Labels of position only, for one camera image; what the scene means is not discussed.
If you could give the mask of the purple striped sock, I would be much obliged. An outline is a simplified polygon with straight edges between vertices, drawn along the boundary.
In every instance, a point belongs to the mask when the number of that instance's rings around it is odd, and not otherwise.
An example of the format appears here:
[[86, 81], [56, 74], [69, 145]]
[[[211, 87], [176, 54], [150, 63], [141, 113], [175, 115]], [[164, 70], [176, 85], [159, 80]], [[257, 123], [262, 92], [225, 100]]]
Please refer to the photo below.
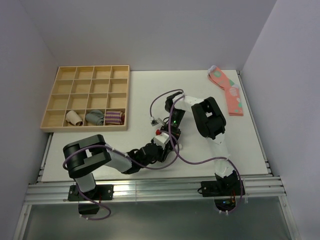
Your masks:
[[104, 123], [106, 125], [123, 125], [125, 122], [125, 114], [122, 111], [106, 111]]

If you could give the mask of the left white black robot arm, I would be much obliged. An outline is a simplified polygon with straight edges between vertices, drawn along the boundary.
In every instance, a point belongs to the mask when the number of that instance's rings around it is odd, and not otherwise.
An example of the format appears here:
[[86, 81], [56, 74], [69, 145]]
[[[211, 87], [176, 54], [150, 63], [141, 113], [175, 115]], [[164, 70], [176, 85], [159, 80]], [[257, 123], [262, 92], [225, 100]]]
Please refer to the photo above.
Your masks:
[[62, 167], [75, 180], [79, 194], [91, 200], [98, 193], [93, 171], [107, 166], [121, 174], [132, 175], [156, 162], [163, 163], [173, 147], [168, 140], [159, 140], [155, 137], [139, 149], [120, 152], [107, 144], [101, 134], [96, 134], [65, 145], [62, 149], [65, 158]]

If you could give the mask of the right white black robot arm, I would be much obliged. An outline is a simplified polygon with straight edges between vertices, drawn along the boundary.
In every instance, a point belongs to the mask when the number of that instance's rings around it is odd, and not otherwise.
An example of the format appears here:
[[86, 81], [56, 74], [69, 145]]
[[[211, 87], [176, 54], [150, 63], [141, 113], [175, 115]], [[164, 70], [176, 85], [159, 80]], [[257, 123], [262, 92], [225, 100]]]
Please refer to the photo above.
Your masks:
[[[239, 190], [244, 193], [243, 182], [235, 165], [229, 159], [229, 152], [225, 141], [226, 119], [213, 97], [205, 99], [185, 95], [179, 91], [166, 98], [165, 110], [169, 113], [167, 132], [169, 144], [176, 156], [190, 165], [201, 165], [214, 162], [216, 189], [222, 195], [229, 194], [239, 184]], [[213, 157], [200, 162], [191, 162], [184, 159], [176, 150], [179, 130], [184, 114], [188, 112], [193, 119], [199, 134], [204, 137], [213, 151]]]

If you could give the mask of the black white-striped sock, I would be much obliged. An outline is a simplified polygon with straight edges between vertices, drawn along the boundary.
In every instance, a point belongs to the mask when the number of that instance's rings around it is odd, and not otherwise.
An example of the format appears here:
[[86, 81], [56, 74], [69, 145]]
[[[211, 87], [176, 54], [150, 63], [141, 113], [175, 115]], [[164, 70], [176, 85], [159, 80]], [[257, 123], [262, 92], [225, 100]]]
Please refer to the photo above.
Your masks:
[[173, 148], [176, 149], [176, 150], [178, 150], [178, 149], [182, 150], [182, 149], [183, 149], [183, 146], [182, 146], [182, 144], [180, 144], [180, 143], [177, 144], [177, 143], [174, 142], [174, 143], [173, 143]]

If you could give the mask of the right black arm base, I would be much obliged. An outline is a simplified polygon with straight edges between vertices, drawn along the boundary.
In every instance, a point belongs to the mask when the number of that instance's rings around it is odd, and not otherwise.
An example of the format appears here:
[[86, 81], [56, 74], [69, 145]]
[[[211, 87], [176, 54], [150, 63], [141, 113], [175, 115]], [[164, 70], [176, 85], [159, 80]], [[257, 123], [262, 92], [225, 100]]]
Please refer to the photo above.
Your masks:
[[239, 180], [231, 183], [220, 180], [202, 181], [197, 192], [203, 197], [240, 197], [246, 193]]

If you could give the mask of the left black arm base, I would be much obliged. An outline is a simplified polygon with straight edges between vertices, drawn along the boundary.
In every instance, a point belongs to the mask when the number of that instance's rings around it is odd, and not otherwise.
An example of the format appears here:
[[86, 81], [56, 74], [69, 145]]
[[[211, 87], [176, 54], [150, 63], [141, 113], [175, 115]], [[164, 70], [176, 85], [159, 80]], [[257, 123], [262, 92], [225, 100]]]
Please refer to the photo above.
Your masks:
[[95, 186], [93, 190], [90, 190], [89, 192], [84, 192], [83, 197], [80, 192], [77, 185], [71, 185], [69, 188], [69, 193], [67, 197], [68, 202], [78, 202], [78, 212], [81, 215], [85, 216], [93, 216], [96, 215], [99, 210], [100, 206], [90, 201], [90, 203], [80, 203], [83, 201], [87, 201], [87, 198], [98, 202], [99, 204], [102, 203], [102, 201], [111, 201], [113, 199], [113, 193], [114, 193], [114, 186], [112, 184], [98, 184]]

